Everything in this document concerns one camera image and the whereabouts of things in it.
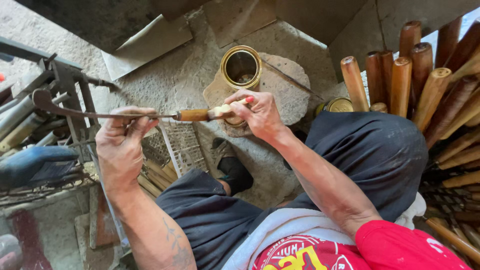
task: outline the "leg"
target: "leg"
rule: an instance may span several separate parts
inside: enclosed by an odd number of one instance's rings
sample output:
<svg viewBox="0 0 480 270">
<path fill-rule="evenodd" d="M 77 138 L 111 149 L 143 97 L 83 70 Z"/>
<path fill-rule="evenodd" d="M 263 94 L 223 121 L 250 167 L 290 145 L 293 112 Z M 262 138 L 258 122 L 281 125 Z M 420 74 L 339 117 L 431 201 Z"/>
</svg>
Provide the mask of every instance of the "leg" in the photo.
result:
<svg viewBox="0 0 480 270">
<path fill-rule="evenodd" d="M 348 175 L 387 221 L 415 200 L 428 159 L 411 121 L 379 112 L 321 112 L 305 144 Z M 285 207 L 318 209 L 306 193 Z"/>
<path fill-rule="evenodd" d="M 243 243 L 251 223 L 263 211 L 227 196 L 252 186 L 253 178 L 233 156 L 219 160 L 226 176 L 219 182 L 193 169 L 175 181 L 156 203 L 177 222 L 188 237 L 198 269 L 220 269 Z"/>
</svg>

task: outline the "metal can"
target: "metal can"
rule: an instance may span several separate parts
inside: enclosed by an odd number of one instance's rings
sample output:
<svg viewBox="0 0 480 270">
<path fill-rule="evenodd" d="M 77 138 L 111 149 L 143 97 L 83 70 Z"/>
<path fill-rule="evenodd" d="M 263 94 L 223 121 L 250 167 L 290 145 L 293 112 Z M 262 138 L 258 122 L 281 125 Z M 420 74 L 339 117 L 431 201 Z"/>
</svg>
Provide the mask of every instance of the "metal can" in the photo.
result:
<svg viewBox="0 0 480 270">
<path fill-rule="evenodd" d="M 345 97 L 334 98 L 318 105 L 317 109 L 315 110 L 315 116 L 317 116 L 321 111 L 352 112 L 352 101 Z"/>
</svg>

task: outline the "blue object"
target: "blue object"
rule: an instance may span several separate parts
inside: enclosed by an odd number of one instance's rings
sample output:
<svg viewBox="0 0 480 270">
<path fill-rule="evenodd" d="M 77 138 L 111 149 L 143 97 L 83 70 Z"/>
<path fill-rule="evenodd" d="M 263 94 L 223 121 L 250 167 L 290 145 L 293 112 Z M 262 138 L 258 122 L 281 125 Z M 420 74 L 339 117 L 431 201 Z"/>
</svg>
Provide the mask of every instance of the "blue object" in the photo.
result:
<svg viewBox="0 0 480 270">
<path fill-rule="evenodd" d="M 63 146 L 31 147 L 0 161 L 0 189 L 38 186 L 67 175 L 77 163 L 75 149 Z"/>
</svg>

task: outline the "black sock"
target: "black sock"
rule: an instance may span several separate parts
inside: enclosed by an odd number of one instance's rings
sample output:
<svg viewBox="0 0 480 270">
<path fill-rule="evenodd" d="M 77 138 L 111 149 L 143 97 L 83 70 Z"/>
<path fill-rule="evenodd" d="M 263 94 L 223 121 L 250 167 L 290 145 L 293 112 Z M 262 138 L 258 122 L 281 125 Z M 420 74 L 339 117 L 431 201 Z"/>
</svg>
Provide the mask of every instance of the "black sock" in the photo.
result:
<svg viewBox="0 0 480 270">
<path fill-rule="evenodd" d="M 222 158 L 218 164 L 218 169 L 225 174 L 220 180 L 227 182 L 230 186 L 231 196 L 247 190 L 253 185 L 252 175 L 238 158 Z"/>
</svg>

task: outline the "man's right hand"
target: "man's right hand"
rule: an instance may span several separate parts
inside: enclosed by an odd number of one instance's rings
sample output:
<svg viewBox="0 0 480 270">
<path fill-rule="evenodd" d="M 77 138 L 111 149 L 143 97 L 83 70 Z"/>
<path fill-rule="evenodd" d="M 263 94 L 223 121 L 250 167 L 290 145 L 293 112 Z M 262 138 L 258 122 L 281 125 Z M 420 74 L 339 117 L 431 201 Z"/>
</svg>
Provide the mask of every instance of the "man's right hand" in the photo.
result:
<svg viewBox="0 0 480 270">
<path fill-rule="evenodd" d="M 253 102 L 249 103 L 250 109 L 237 102 L 246 97 L 253 97 Z M 230 104 L 232 111 L 247 121 L 255 136 L 269 144 L 278 140 L 288 130 L 280 119 L 272 93 L 240 89 L 226 98 L 225 104 Z"/>
</svg>

